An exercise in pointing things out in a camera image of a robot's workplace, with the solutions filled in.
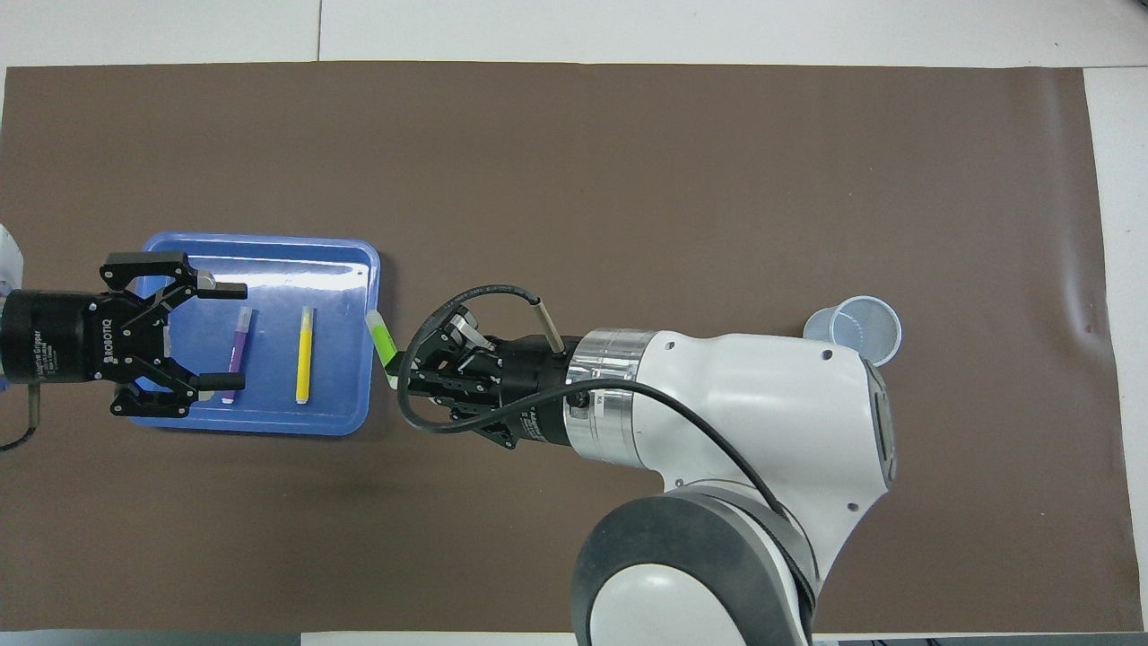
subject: brown paper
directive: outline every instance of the brown paper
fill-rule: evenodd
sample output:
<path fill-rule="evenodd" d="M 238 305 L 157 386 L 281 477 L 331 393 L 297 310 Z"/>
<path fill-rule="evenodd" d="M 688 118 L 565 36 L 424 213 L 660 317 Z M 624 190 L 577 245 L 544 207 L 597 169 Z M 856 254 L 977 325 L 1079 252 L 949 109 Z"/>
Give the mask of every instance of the brown paper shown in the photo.
<path fill-rule="evenodd" d="M 1078 70 L 488 63 L 11 69 L 26 286 L 163 229 L 355 236 L 405 345 L 521 282 L 564 334 L 798 335 L 886 298 L 900 474 L 825 632 L 1141 628 Z M 534 333 L 510 298 L 482 329 Z M 0 457 L 0 628 L 569 629 L 575 555 L 654 474 L 406 428 L 157 431 L 45 388 Z M 0 423 L 23 425 L 20 392 Z"/>

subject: black cable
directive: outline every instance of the black cable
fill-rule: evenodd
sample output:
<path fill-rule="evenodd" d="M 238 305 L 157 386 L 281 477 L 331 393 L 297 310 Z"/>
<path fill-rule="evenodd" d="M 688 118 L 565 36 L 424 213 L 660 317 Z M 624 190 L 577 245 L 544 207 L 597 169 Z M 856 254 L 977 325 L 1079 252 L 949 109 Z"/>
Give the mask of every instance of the black cable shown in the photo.
<path fill-rule="evenodd" d="M 507 404 L 502 408 L 457 422 L 432 422 L 420 417 L 411 407 L 410 394 L 406 390 L 406 387 L 410 383 L 411 371 L 413 369 L 416 350 L 430 334 L 444 325 L 447 317 L 450 316 L 450 312 L 453 311 L 455 308 L 467 299 L 486 294 L 512 294 L 526 299 L 530 304 L 537 304 L 541 302 L 538 296 L 521 287 L 515 287 L 513 285 L 486 285 L 482 287 L 474 287 L 473 289 L 467 289 L 458 294 L 443 303 L 442 306 L 427 317 L 427 319 L 422 322 L 422 326 L 419 328 L 419 332 L 414 334 L 414 338 L 411 341 L 411 345 L 408 348 L 406 355 L 403 356 L 403 363 L 398 371 L 398 410 L 402 412 L 408 425 L 420 431 L 429 434 L 461 434 L 489 427 L 490 425 L 502 422 L 503 420 L 518 418 L 521 413 L 529 411 L 530 407 L 541 406 L 543 404 L 565 398 L 568 395 L 577 395 L 597 390 L 620 390 L 634 392 L 649 397 L 650 399 L 667 406 L 697 427 L 699 431 L 718 445 L 718 449 L 720 449 L 722 453 L 724 453 L 734 462 L 734 465 L 736 465 L 737 468 L 745 474 L 745 477 L 750 480 L 754 489 L 761 493 L 761 497 L 766 500 L 766 505 L 768 505 L 770 509 L 776 512 L 783 519 L 786 517 L 785 507 L 779 500 L 777 500 L 777 497 L 774 496 L 769 485 L 761 480 L 761 476 L 753 469 L 745 457 L 742 456 L 742 453 L 735 449 L 729 441 L 718 433 L 718 429 L 713 428 L 709 422 L 706 422 L 705 419 L 695 413 L 690 407 L 674 399 L 669 395 L 666 395 L 653 387 L 647 387 L 637 382 L 629 382 L 626 380 L 585 380 L 582 382 L 575 382 L 573 384 L 566 384 L 549 391 L 534 394 L 512 404 Z"/>
<path fill-rule="evenodd" d="M 817 578 L 821 578 L 821 566 L 817 563 L 817 551 L 813 548 L 813 540 L 809 539 L 809 532 L 805 531 L 805 526 L 801 524 L 801 521 L 797 517 L 797 514 L 790 512 L 789 507 L 786 507 L 784 503 L 778 503 L 778 505 L 781 505 L 782 509 L 785 511 L 785 513 L 782 514 L 782 517 L 783 519 L 789 517 L 791 521 L 793 521 L 793 523 L 797 526 L 797 529 L 801 532 L 801 538 L 805 539 L 805 544 L 809 546 L 809 555 L 813 557 L 813 574 L 816 575 Z"/>
<path fill-rule="evenodd" d="M 11 451 L 17 446 L 24 444 L 32 437 L 36 429 L 40 427 L 40 384 L 29 384 L 28 386 L 28 430 L 20 439 L 9 442 L 8 444 L 0 446 L 0 453 L 5 451 Z"/>

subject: clear plastic cup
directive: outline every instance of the clear plastic cup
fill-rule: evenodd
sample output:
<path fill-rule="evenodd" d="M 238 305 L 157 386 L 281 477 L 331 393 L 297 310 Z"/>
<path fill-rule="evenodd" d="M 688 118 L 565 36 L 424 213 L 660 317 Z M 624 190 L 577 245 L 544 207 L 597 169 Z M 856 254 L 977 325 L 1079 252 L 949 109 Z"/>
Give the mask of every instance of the clear plastic cup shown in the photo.
<path fill-rule="evenodd" d="M 801 336 L 853 349 L 861 359 L 884 366 L 901 348 L 901 319 L 878 297 L 853 296 L 813 312 Z"/>

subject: purple marker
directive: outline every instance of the purple marker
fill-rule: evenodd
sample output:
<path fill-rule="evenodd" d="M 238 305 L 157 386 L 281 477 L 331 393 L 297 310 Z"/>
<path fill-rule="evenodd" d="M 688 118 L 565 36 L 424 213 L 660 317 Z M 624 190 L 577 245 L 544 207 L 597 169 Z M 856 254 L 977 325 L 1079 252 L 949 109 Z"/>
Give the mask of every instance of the purple marker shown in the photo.
<path fill-rule="evenodd" d="M 247 332 L 251 329 L 251 312 L 249 306 L 239 310 L 239 321 L 235 322 L 235 338 L 231 343 L 231 363 L 227 364 L 228 373 L 239 373 L 243 368 L 243 348 L 247 347 Z M 235 391 L 224 391 L 224 404 L 235 404 Z"/>

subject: plastic tray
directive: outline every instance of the plastic tray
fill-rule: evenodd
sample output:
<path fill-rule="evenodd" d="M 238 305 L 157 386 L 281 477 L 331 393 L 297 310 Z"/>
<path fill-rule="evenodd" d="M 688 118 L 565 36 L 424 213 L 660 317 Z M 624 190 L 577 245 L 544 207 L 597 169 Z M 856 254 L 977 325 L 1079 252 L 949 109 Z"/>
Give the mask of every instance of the plastic tray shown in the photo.
<path fill-rule="evenodd" d="M 242 372 L 247 389 L 235 404 L 218 394 L 187 418 L 133 418 L 146 427 L 253 434 L 346 436 L 370 407 L 372 350 L 363 322 L 379 301 L 379 252 L 362 240 L 285 238 L 168 231 L 144 250 L 183 250 L 192 266 L 216 280 L 246 282 L 248 297 L 191 298 L 170 316 L 171 356 L 193 373 L 226 373 L 235 320 L 255 309 Z M 141 278 L 148 295 L 168 281 Z M 311 398 L 295 404 L 298 327 L 303 305 L 316 308 Z"/>

